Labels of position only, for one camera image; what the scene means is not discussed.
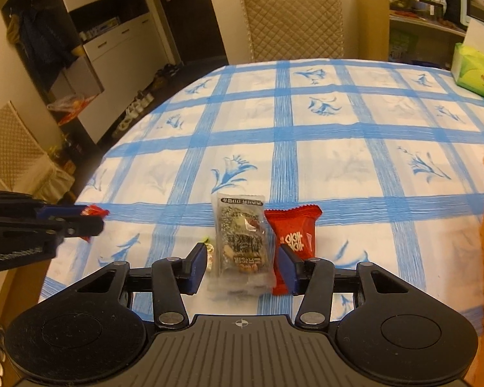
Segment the dark door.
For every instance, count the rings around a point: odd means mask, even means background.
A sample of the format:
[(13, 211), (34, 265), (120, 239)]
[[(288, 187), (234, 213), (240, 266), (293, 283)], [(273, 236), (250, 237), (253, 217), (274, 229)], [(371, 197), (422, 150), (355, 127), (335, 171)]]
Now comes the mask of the dark door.
[(225, 65), (227, 57), (211, 0), (161, 0), (181, 61), (215, 60)]

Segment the small red candy pack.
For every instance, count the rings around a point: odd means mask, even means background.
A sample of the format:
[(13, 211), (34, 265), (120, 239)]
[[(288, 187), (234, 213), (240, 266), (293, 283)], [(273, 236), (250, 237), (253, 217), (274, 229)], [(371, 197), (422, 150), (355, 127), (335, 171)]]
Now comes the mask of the small red candy pack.
[(90, 242), (93, 237), (98, 236), (104, 230), (105, 219), (110, 212), (106, 209), (91, 204), (86, 206), (81, 212), (83, 217), (83, 229), (80, 238), (86, 242)]

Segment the white cabinet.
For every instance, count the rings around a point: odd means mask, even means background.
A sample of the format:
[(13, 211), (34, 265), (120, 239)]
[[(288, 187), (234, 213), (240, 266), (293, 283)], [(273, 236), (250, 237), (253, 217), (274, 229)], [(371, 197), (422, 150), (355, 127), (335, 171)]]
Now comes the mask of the white cabinet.
[(96, 143), (168, 61), (146, 0), (97, 0), (70, 11), (103, 92), (78, 118)]

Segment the clear nut mix pack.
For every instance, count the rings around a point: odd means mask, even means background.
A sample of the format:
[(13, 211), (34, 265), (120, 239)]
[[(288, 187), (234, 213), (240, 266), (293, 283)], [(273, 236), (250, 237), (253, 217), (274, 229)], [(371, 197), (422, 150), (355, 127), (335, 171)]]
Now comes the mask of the clear nut mix pack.
[(212, 289), (221, 295), (260, 296), (275, 283), (264, 215), (265, 197), (217, 193)]

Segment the red double-happiness snack pack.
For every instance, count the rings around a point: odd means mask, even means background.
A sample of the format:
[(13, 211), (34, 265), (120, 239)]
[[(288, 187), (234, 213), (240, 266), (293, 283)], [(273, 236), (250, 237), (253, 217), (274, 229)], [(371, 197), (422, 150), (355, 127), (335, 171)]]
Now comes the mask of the red double-happiness snack pack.
[(302, 260), (316, 256), (316, 221), (323, 212), (318, 205), (307, 204), (289, 210), (265, 210), (265, 217), (275, 236), (273, 295), (288, 293), (279, 270), (280, 246), (288, 245)]

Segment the green tissue pack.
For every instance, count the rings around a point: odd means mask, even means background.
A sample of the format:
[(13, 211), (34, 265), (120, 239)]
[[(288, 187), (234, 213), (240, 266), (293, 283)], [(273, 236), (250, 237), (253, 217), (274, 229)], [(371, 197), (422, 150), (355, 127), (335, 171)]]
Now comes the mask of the green tissue pack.
[(484, 25), (472, 19), (462, 43), (456, 43), (451, 73), (457, 86), (484, 97)]

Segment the blue checked tablecloth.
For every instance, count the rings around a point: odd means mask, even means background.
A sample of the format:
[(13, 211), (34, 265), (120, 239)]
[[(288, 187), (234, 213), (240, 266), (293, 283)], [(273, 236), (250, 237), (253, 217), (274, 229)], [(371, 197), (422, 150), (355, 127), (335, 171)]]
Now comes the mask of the blue checked tablecloth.
[(484, 98), (449, 72), (314, 59), (226, 66), (174, 95), (104, 156), (79, 196), (109, 211), (68, 239), (49, 297), (114, 260), (149, 266), (212, 238), (217, 193), (271, 209), (313, 203), (317, 254), (382, 266), (463, 313), (484, 315)]

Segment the wooden shelf unit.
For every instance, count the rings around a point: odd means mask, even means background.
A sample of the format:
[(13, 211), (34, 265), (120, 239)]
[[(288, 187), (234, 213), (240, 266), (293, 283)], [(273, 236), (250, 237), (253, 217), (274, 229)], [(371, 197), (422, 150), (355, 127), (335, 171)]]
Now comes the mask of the wooden shelf unit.
[(388, 0), (357, 0), (358, 58), (449, 70), (465, 32), (391, 11)]

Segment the beige quilted chair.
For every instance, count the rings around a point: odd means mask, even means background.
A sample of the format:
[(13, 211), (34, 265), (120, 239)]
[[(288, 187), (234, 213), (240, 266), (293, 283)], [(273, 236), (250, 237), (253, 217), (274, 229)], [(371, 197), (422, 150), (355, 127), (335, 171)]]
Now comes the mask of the beige quilted chair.
[(341, 59), (342, 0), (240, 0), (253, 62)]

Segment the yellow white candy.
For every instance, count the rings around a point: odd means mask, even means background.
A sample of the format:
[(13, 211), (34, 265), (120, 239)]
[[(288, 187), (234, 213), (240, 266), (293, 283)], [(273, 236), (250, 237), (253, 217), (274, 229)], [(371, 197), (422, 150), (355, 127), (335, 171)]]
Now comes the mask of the yellow white candy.
[(206, 271), (209, 273), (213, 269), (214, 258), (215, 258), (215, 246), (209, 238), (203, 240), (203, 243), (207, 250), (207, 266)]

